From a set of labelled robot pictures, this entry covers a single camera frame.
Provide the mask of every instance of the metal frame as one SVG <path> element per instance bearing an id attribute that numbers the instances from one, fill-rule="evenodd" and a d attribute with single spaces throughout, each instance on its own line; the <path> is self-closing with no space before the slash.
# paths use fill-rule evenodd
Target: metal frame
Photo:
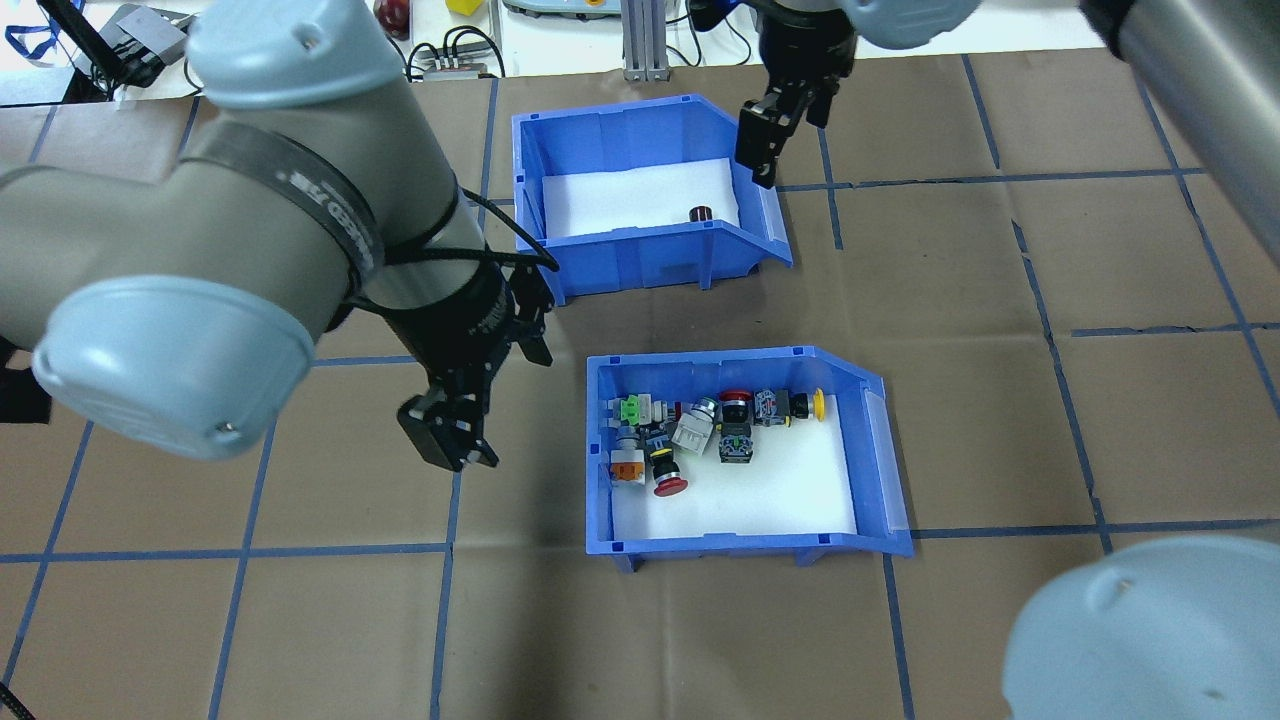
<path id="1" fill-rule="evenodd" d="M 622 0 L 622 74 L 632 82 L 671 79 L 662 0 Z"/>

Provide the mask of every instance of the white foam pad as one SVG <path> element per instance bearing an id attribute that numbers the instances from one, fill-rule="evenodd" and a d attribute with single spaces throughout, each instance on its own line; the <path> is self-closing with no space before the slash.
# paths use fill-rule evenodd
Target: white foam pad
<path id="1" fill-rule="evenodd" d="M 827 396 L 822 423 L 754 427 L 751 441 L 755 455 L 746 465 L 719 461 L 718 433 L 701 455 L 677 448 L 689 480 L 678 495 L 653 495 L 652 473 L 643 488 L 613 488 L 613 539 L 858 532 L 835 397 Z"/>
<path id="2" fill-rule="evenodd" d="M 728 158 L 543 181 L 547 237 L 687 223 L 698 205 L 710 208 L 713 219 L 739 224 Z"/>

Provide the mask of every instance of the grid of blue tape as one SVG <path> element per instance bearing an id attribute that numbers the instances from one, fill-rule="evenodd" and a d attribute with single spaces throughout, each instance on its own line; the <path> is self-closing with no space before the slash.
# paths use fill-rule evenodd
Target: grid of blue tape
<path id="1" fill-rule="evenodd" d="M 996 143 L 995 133 L 991 129 L 989 118 L 987 117 L 986 105 L 982 100 L 982 91 L 978 85 L 978 79 L 973 72 L 973 67 L 968 56 L 963 58 L 965 74 L 969 81 L 969 86 L 973 91 L 974 104 L 982 120 L 982 127 L 987 137 L 988 149 L 992 155 L 992 161 L 998 169 L 1000 155 L 998 146 Z M 823 183 L 815 184 L 797 184 L 797 186 L 781 186 L 780 192 L 809 192 L 809 191 L 822 191 L 827 193 L 828 208 L 831 213 L 832 223 L 832 236 L 836 242 L 837 249 L 844 247 L 844 240 L 841 237 L 840 229 L 840 211 L 836 204 L 836 191 L 837 190 L 860 190 L 870 187 L 890 187 L 890 186 L 902 186 L 902 184 L 936 184 L 936 183 L 991 183 L 991 182 L 1037 182 L 1037 181 L 1060 181 L 1060 179 L 1088 179 L 1088 178 L 1132 178 L 1132 177 L 1160 177 L 1160 176 L 1172 176 L 1178 179 L 1179 187 L 1183 192 L 1183 197 L 1187 202 L 1188 210 L 1192 213 L 1199 228 L 1201 237 L 1204 243 L 1206 252 L 1215 266 L 1219 281 L 1222 286 L 1224 292 L 1228 295 L 1231 309 L 1236 316 L 1236 323 L 1230 325 L 1211 327 L 1211 328 L 1194 328 L 1185 325 L 1169 325 L 1169 327 L 1153 327 L 1153 328 L 1083 328 L 1073 329 L 1071 337 L 1121 337 L 1121 336 L 1137 336 L 1137 334 L 1169 334 L 1169 333 L 1196 333 L 1196 332 L 1238 332 L 1242 333 L 1249 345 L 1251 354 L 1258 366 L 1260 375 L 1263 380 L 1263 387 L 1266 388 L 1272 405 L 1276 407 L 1276 414 L 1280 415 L 1280 400 L 1276 398 L 1276 388 L 1271 379 L 1268 368 L 1262 360 L 1261 352 L 1256 340 L 1253 338 L 1253 332 L 1262 331 L 1280 331 L 1280 323 L 1249 323 L 1238 300 L 1235 299 L 1234 290 L 1222 270 L 1221 264 L 1217 260 L 1216 250 L 1210 238 L 1208 231 L 1204 228 L 1203 222 L 1201 222 L 1199 215 L 1196 210 L 1194 202 L 1190 197 L 1190 192 L 1187 188 L 1185 176 L 1201 174 L 1203 173 L 1199 168 L 1181 168 L 1178 165 L 1178 160 L 1174 156 L 1172 149 L 1169 143 L 1169 138 L 1165 135 L 1164 128 L 1160 124 L 1158 118 L 1155 114 L 1155 109 L 1151 105 L 1149 99 L 1146 95 L 1146 90 L 1140 88 L 1143 102 L 1151 115 L 1151 120 L 1155 131 L 1160 136 L 1160 140 L 1165 147 L 1166 155 L 1170 161 L 1169 169 L 1151 169 L 1151 170 L 1115 170 L 1115 172 L 1089 172 L 1089 173 L 1038 173 L 1038 174 L 1011 174 L 1011 176 L 975 176 L 975 177 L 952 177 L 952 178 L 927 178 L 927 179 L 904 179 L 904 181 L 873 181 L 861 183 L 849 183 L 849 182 L 836 182 L 832 176 L 831 167 L 831 154 L 827 146 L 826 132 L 819 131 L 819 147 L 822 152 L 823 163 Z M 497 118 L 497 96 L 498 85 L 497 81 L 492 81 L 490 95 L 489 95 L 489 111 L 486 122 L 485 145 L 484 145 L 484 167 L 481 170 L 481 195 L 488 195 L 490 190 L 489 183 L 489 165 L 492 164 L 493 154 L 493 137 L 494 126 Z M 182 141 L 179 143 L 179 154 L 186 146 L 187 140 L 191 136 L 192 128 L 195 127 L 196 115 L 200 109 L 200 99 L 195 99 L 191 105 L 191 114 L 187 119 L 186 128 L 182 135 Z M 41 147 L 44 146 L 45 138 L 52 126 L 54 118 L 56 115 L 58 108 L 51 106 L 47 117 L 45 118 L 44 126 L 41 127 L 40 135 L 36 140 L 35 147 L 32 149 L 29 161 L 35 163 L 40 156 Z M 498 199 L 494 202 L 499 205 L 511 205 L 509 199 Z M 484 223 L 484 213 L 480 213 L 481 227 Z M 987 528 L 922 528 L 911 532 L 911 537 L 916 539 L 947 539 L 947 538 L 993 538 L 993 537 L 1062 537 L 1062 536 L 1091 536 L 1097 534 L 1103 544 L 1106 552 L 1111 551 L 1110 536 L 1123 534 L 1123 533 L 1158 533 L 1158 532 L 1196 532 L 1196 530 L 1228 530 L 1228 529 L 1245 529 L 1251 527 L 1262 525 L 1272 519 L 1258 518 L 1258 519 L 1243 519 L 1243 520 L 1198 520 L 1198 521 L 1156 521 L 1156 523 L 1108 523 L 1102 511 L 1101 501 L 1093 495 L 1092 471 L 1088 465 L 1088 454 L 1084 447 L 1083 437 L 1079 432 L 1079 424 L 1075 419 L 1074 405 L 1071 404 L 1070 387 L 1068 386 L 1066 378 L 1061 372 L 1061 361 L 1057 355 L 1057 348 L 1053 340 L 1053 332 L 1050 327 L 1048 314 L 1044 309 L 1043 296 L 1039 292 L 1039 286 L 1036 279 L 1034 266 L 1030 258 L 1028 256 L 1028 247 L 1025 243 L 1025 237 L 1023 236 L 1021 228 L 1016 223 L 1012 224 L 1012 234 L 1018 242 L 1019 251 L 1024 254 L 1024 264 L 1027 269 L 1028 283 L 1036 296 L 1037 306 L 1041 315 L 1041 322 L 1043 324 L 1046 343 L 1048 351 L 1053 359 L 1055 370 L 1059 378 L 1059 389 L 1062 396 L 1064 410 L 1069 416 L 1071 424 L 1073 438 L 1075 441 L 1076 452 L 1082 465 L 1082 473 L 1085 479 L 1085 491 L 1089 495 L 1091 502 L 1094 507 L 1094 523 L 1088 525 L 1012 525 L 1012 527 L 987 527 Z M 413 359 L 407 355 L 396 356 L 361 356 L 361 357 L 332 357 L 316 361 L 317 368 L 325 366 L 349 366 L 349 365 L 392 365 L 392 364 L 406 364 L 413 363 Z M 9 683 L 13 678 L 14 670 L 17 667 L 22 646 L 27 635 L 27 630 L 31 626 L 32 616 L 37 610 L 37 603 L 40 598 L 40 591 L 44 584 L 45 575 L 51 564 L 56 562 L 110 562 L 110 561 L 163 561 L 163 560 L 210 560 L 221 559 L 229 560 L 236 559 L 237 571 L 236 580 L 232 592 L 230 606 L 227 614 L 227 624 L 223 633 L 221 648 L 219 652 L 218 671 L 215 676 L 214 691 L 210 697 L 209 705 L 209 717 L 214 720 L 218 717 L 219 707 L 221 702 L 223 685 L 227 678 L 227 666 L 230 657 L 232 642 L 236 632 L 236 623 L 239 611 L 239 598 L 243 591 L 244 574 L 247 570 L 248 561 L 255 557 L 325 557 L 325 556 L 365 556 L 365 555 L 396 555 L 396 553 L 443 553 L 444 555 L 444 570 L 440 582 L 440 596 L 439 596 L 439 610 L 436 618 L 436 637 L 435 637 L 435 661 L 433 665 L 431 675 L 431 696 L 429 698 L 429 717 L 438 720 L 440 717 L 440 693 L 443 689 L 444 678 L 444 647 L 447 639 L 448 629 L 448 616 L 449 616 L 449 603 L 451 603 L 451 589 L 452 589 L 452 577 L 453 577 L 453 543 L 457 538 L 457 523 L 458 523 L 458 506 L 461 502 L 462 492 L 462 475 L 454 474 L 452 495 L 449 500 L 449 518 L 448 518 L 448 530 L 445 542 L 443 543 L 399 543 L 399 544 L 361 544 L 361 546 L 315 546 L 315 547 L 253 547 L 253 529 L 257 521 L 257 511 L 262 495 L 262 487 L 266 482 L 268 469 L 270 464 L 271 447 L 274 445 L 275 428 L 273 427 L 266 437 L 262 446 L 262 455 L 259 462 L 257 477 L 255 479 L 253 495 L 250 503 L 248 518 L 244 524 L 244 534 L 241 547 L 238 548 L 209 548 L 209 550 L 175 550 L 175 551 L 105 551 L 105 552 L 55 552 L 54 547 L 58 542 L 58 536 L 61 530 L 63 520 L 67 515 L 67 509 L 70 505 L 72 493 L 76 489 L 76 480 L 79 475 L 79 469 L 84 459 L 84 454 L 88 450 L 90 439 L 93 433 L 93 424 L 86 423 L 84 430 L 81 437 L 79 446 L 76 451 L 76 457 L 72 462 L 70 471 L 68 474 L 67 486 L 63 492 L 61 502 L 59 503 L 58 512 L 54 518 L 52 527 L 49 533 L 47 542 L 45 543 L 44 552 L 40 553 L 0 553 L 0 564 L 35 564 L 37 565 L 37 571 L 35 580 L 32 582 L 32 589 L 28 596 L 27 605 L 23 611 L 22 620 L 19 623 L 17 637 L 14 638 L 13 646 L 9 652 L 8 661 L 5 664 L 3 680 Z M 914 701 L 911 698 L 911 682 L 910 670 L 908 662 L 906 641 L 902 633 L 902 616 L 897 597 L 897 582 L 893 574 L 893 559 L 888 555 L 883 556 L 883 573 L 886 591 L 888 596 L 888 609 L 890 609 L 890 625 L 893 635 L 895 655 L 897 660 L 899 669 L 899 682 L 902 694 L 902 714 L 908 720 L 914 720 L 915 708 Z"/>

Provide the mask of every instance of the storage bin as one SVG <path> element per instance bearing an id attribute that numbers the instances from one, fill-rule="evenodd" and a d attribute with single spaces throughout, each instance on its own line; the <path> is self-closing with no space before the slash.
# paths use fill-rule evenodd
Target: storage bin
<path id="1" fill-rule="evenodd" d="M 608 404 L 628 395 L 692 404 L 742 388 L 822 388 L 827 418 L 753 429 L 749 464 L 722 464 L 714 446 L 677 451 L 687 489 L 616 487 Z M 640 561 L 703 555 L 792 553 L 810 565 L 835 551 L 913 555 L 883 380 L 812 346 L 612 355 L 586 361 L 586 552 L 623 571 Z"/>
<path id="2" fill-rule="evenodd" d="M 777 191 L 733 163 L 737 124 L 701 96 L 516 115 L 512 136 L 516 220 L 559 261 L 544 273 L 558 305 L 637 287 L 708 290 L 765 259 L 792 264 Z M 713 204 L 710 220 L 689 220 Z M 534 252 L 520 238 L 516 249 Z"/>

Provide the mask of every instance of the blue lanyard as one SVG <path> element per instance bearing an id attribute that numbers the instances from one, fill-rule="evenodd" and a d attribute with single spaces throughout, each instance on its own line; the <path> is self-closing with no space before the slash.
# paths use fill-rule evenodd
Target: blue lanyard
<path id="1" fill-rule="evenodd" d="M 84 0 L 72 0 L 72 5 L 77 10 L 84 6 Z M 46 26 L 9 26 L 4 28 L 4 38 L 9 41 L 9 45 L 15 53 L 22 55 L 28 60 L 40 60 L 46 53 L 58 45 L 58 33 L 61 31 L 58 23 L 50 20 Z M 28 35 L 44 35 L 49 33 L 49 37 L 41 41 L 35 47 L 29 47 L 26 42 L 26 36 Z"/>

